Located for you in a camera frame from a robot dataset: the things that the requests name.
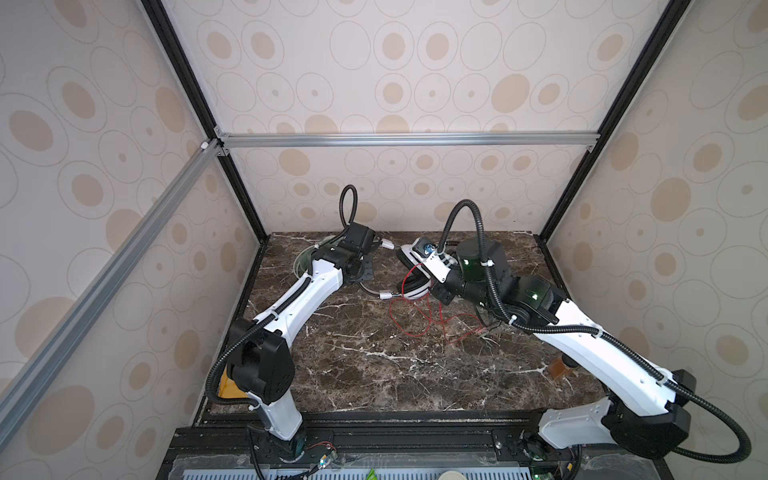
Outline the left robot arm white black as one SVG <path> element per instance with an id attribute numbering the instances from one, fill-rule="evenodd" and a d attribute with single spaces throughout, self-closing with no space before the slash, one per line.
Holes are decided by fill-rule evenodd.
<path id="1" fill-rule="evenodd" d="M 371 228 L 351 222 L 313 246 L 305 272 L 254 320 L 235 322 L 227 346 L 211 366 L 204 387 L 208 401 L 254 407 L 285 459 L 298 459 L 306 442 L 303 417 L 290 391 L 296 373 L 293 343 L 328 297 L 364 280 L 372 270 L 373 252 L 383 243 Z"/>

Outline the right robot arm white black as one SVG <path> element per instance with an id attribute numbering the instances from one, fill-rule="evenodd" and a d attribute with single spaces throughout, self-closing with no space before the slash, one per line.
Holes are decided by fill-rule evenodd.
<path id="1" fill-rule="evenodd" d="M 460 297 L 488 310 L 554 346 L 608 389 L 599 401 L 542 414 L 538 435 L 551 447 L 614 443 L 647 459 L 676 453 L 715 464 L 739 463 L 751 454 L 746 431 L 696 395 L 692 374 L 651 363 L 593 322 L 545 279 L 514 275 L 500 243 L 471 237 L 450 255 L 420 239 L 413 244 L 412 255 L 431 277 L 432 294 L 441 302 L 448 304 Z M 708 454 L 682 448 L 691 424 L 685 409 L 689 403 L 709 412 L 734 433 L 738 442 L 734 452 Z"/>

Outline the mint green headphones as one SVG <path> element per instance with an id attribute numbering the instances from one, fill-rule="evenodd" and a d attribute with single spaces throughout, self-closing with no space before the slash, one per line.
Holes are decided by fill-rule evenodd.
<path id="1" fill-rule="evenodd" d="M 326 245 L 334 245 L 335 243 L 336 240 L 334 240 L 332 236 L 327 236 L 322 241 L 312 244 L 302 250 L 293 261 L 292 270 L 294 276 L 300 278 L 309 270 L 312 263 L 312 255 L 316 250 Z"/>

